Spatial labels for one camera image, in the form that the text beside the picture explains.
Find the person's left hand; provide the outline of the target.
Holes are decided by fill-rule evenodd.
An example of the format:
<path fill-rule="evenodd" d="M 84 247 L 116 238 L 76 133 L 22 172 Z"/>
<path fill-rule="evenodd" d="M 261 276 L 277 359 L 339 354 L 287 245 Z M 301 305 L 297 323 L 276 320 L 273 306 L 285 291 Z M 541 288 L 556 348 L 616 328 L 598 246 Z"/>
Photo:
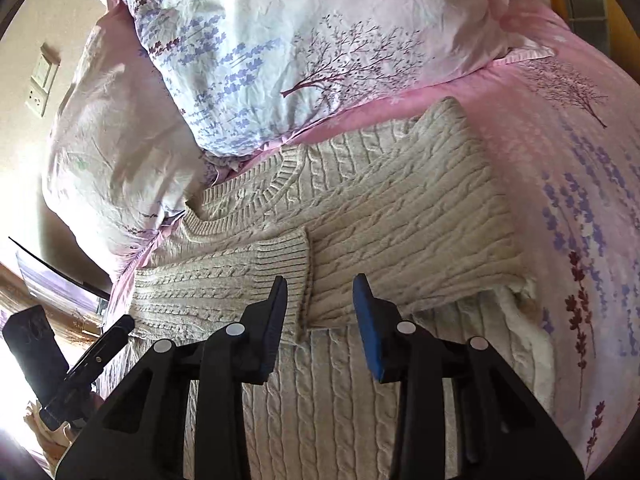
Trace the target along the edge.
<path fill-rule="evenodd" d="M 40 408 L 41 404 L 38 401 L 29 401 L 24 422 L 35 435 L 44 458 L 53 467 L 61 460 L 67 449 L 74 442 L 75 437 L 72 435 L 72 428 L 67 422 L 57 430 L 49 429 L 40 417 Z"/>

